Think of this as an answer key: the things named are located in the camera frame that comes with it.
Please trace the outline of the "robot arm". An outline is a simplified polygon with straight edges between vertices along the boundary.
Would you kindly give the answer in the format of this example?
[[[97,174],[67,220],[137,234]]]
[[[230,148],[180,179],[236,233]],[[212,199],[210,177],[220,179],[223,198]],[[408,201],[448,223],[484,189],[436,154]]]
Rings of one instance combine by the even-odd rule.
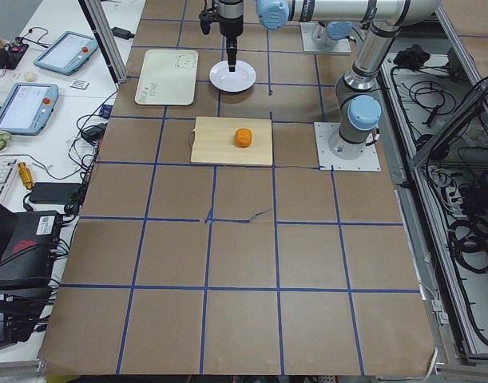
[[[362,155],[366,140],[379,123],[380,103],[371,95],[378,71],[400,30],[430,16],[439,1],[258,1],[262,26],[277,30],[287,22],[360,22],[367,33],[354,63],[338,80],[336,96],[342,113],[339,130],[328,139],[339,158]]]

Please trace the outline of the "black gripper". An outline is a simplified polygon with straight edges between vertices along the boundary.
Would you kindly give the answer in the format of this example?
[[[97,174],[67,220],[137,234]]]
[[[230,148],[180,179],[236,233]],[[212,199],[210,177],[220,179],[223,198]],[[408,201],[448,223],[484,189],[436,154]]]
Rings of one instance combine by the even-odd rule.
[[[226,37],[228,71],[236,71],[237,38],[244,29],[244,1],[218,0],[217,13],[220,33]]]

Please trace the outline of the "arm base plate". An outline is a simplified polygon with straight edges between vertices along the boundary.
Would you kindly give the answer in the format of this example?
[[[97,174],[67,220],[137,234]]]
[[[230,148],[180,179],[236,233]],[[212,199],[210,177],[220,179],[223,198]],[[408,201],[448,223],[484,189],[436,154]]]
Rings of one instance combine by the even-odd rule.
[[[305,53],[343,56],[351,54],[348,42],[352,31],[351,22],[309,22],[302,23],[300,28]]]
[[[363,143],[350,144],[340,136],[339,126],[340,123],[314,123],[319,168],[324,171],[380,172],[372,134]]]

